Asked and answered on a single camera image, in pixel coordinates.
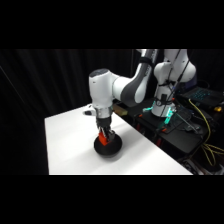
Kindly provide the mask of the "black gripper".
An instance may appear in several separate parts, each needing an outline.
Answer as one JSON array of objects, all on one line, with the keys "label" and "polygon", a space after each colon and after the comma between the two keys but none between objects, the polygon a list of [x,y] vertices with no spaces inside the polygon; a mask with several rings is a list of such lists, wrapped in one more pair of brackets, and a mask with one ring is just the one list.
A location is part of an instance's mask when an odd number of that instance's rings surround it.
[{"label": "black gripper", "polygon": [[96,118],[96,124],[97,124],[97,128],[99,133],[104,133],[104,129],[105,129],[105,133],[106,133],[106,138],[107,138],[107,142],[111,141],[111,122],[112,119],[110,117],[108,118]]}]

